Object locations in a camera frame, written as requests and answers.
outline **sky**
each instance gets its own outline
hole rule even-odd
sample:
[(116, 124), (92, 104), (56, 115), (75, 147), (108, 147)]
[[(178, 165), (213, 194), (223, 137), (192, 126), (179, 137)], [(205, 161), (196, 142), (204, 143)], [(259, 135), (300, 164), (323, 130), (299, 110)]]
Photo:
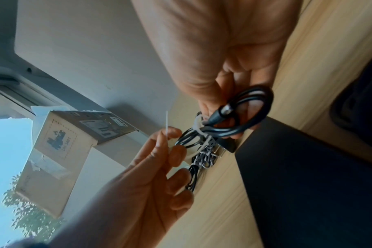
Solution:
[(11, 227), (13, 208), (3, 206), (3, 193), (10, 188), (11, 178), (19, 174), (32, 149), (31, 119), (0, 120), (0, 247), (8, 240), (23, 238), (21, 230)]

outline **tree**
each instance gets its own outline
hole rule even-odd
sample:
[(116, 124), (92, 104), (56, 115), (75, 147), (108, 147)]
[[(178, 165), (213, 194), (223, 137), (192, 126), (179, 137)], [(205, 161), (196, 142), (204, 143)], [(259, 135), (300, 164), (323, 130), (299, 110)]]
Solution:
[(11, 226), (14, 229), (21, 228), (24, 237), (34, 237), (37, 241), (48, 241), (63, 221), (62, 219), (54, 219), (35, 204), (14, 192), (20, 175), (12, 177), (11, 189), (3, 194), (2, 203), (7, 207), (14, 207), (13, 213), (16, 218), (12, 220)]

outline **table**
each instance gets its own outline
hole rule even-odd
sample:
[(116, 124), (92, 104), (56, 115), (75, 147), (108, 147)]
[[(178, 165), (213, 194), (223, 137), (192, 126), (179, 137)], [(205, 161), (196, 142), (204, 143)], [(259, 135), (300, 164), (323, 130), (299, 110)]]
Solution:
[[(304, 1), (276, 77), (269, 116), (372, 162), (372, 148), (327, 115), (334, 98), (371, 58), (372, 0)], [(186, 130), (197, 111), (193, 99), (180, 95), (170, 124)], [(158, 247), (263, 247), (233, 154), (225, 153), (206, 171), (193, 207)]]

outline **dark mat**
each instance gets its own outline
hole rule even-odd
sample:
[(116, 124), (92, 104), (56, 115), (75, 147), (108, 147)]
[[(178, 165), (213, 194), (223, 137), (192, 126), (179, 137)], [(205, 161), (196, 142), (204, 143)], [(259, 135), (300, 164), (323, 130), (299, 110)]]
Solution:
[(235, 154), (265, 248), (372, 247), (372, 165), (267, 118)]

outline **cardboard box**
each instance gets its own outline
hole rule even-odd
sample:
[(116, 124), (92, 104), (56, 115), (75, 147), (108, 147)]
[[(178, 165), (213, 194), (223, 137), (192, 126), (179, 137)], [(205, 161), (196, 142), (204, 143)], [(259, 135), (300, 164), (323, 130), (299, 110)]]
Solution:
[(109, 112), (50, 112), (16, 193), (58, 218), (91, 147), (133, 131), (135, 128)]

